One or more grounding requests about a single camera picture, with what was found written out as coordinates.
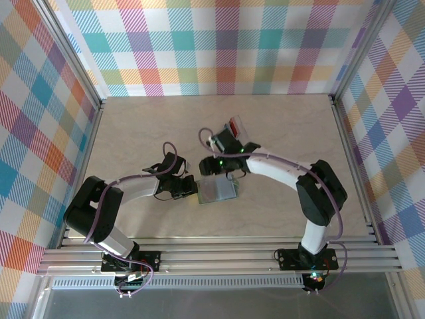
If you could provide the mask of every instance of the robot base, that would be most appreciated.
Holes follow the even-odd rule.
[[[277,260],[280,270],[337,270],[338,260],[335,249],[323,249],[320,257],[313,263],[307,265],[303,263],[299,249],[278,249]]]

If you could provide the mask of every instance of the aluminum frame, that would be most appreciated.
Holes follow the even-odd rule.
[[[392,8],[396,4],[397,0],[382,0],[377,13],[373,17],[372,23],[369,25],[369,28],[366,30],[366,34],[363,37],[359,47],[356,50],[356,53],[351,60],[345,74],[343,75],[339,86],[335,90],[334,96],[338,100],[344,95],[345,91],[348,89],[351,81],[354,79],[361,63],[369,53],[375,39],[377,38],[379,31],[384,25],[386,18],[392,12]]]
[[[77,79],[83,85],[86,93],[88,93],[88,97],[91,103],[97,105],[98,109],[100,109],[102,105],[102,98],[90,80],[86,69],[78,58],[78,55],[76,54],[71,42],[66,36],[64,29],[60,25],[52,7],[47,0],[33,0],[33,3],[37,11],[40,13],[44,23],[46,23],[48,30],[53,36],[54,42],[58,45],[58,48],[64,55],[65,59],[68,61]]]
[[[338,105],[338,100],[334,100],[330,96],[329,101],[331,103],[332,112],[335,117],[335,123],[338,127],[341,143],[343,145],[343,149],[347,157],[347,161],[349,163],[351,176],[355,184],[355,189],[359,197],[365,220],[367,223],[370,223],[370,225],[372,225],[373,229],[378,229],[377,221],[372,213],[371,204],[367,198],[366,190],[363,186],[359,166],[357,165],[353,149],[348,139],[348,133],[344,126],[343,117],[341,115],[341,111]],[[377,238],[378,244],[383,245],[383,238],[381,234],[378,231],[374,232],[374,234]],[[390,287],[392,299],[394,300],[400,318],[420,318],[418,309],[414,303],[412,293],[407,287],[407,281],[404,273],[388,272],[386,273],[386,278],[388,281],[388,286]]]
[[[343,237],[347,246],[347,272],[399,272],[401,265],[394,247],[378,245],[373,226],[370,235]],[[302,271],[280,271],[274,260],[276,249],[293,249],[301,237],[156,237],[133,238],[144,251],[161,251],[161,266],[155,274],[169,275],[240,275],[293,274]],[[39,268],[40,275],[94,275],[100,273],[100,251],[84,245],[83,237],[69,237],[62,241],[60,250],[47,250]],[[337,251],[340,265],[343,249]]]

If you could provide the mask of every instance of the table surface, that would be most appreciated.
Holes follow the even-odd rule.
[[[139,173],[162,161],[162,144],[170,141],[200,179],[198,163],[209,154],[199,144],[199,129],[206,126],[217,132],[235,115],[250,139],[270,152],[309,163],[328,161],[349,194],[341,212],[344,235],[367,235],[326,95],[109,98],[86,176],[116,179]],[[240,180],[237,199],[205,205],[196,195],[176,201],[136,199],[120,208],[116,226],[136,237],[292,237],[303,235],[305,222],[294,190],[251,174]],[[330,233],[336,234],[336,217],[331,225]]]

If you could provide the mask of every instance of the aluminum rail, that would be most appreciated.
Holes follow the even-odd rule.
[[[160,237],[136,238],[144,251],[161,251],[161,266],[155,274],[224,275],[284,274],[274,260],[279,248],[294,249],[297,237]],[[348,250],[347,272],[399,272],[400,261],[393,246],[378,245],[374,235],[343,237]],[[342,265],[341,246],[330,245]],[[39,268],[41,275],[111,275],[100,273],[101,252],[82,239],[65,239],[59,250],[47,250]]]

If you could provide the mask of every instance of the black mounting plate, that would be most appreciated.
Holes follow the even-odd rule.
[[[100,272],[128,272],[114,263],[115,259],[111,255],[104,255],[103,260],[106,261],[102,263],[100,267]],[[159,265],[161,264],[161,252],[160,251],[139,251],[133,256],[135,261],[143,261],[152,266],[154,271],[159,270]]]
[[[325,260],[329,263],[329,270],[337,270],[339,267],[335,249],[330,248],[323,251],[321,258],[311,268],[302,265],[298,249],[278,249],[277,260],[280,270],[327,270]]]

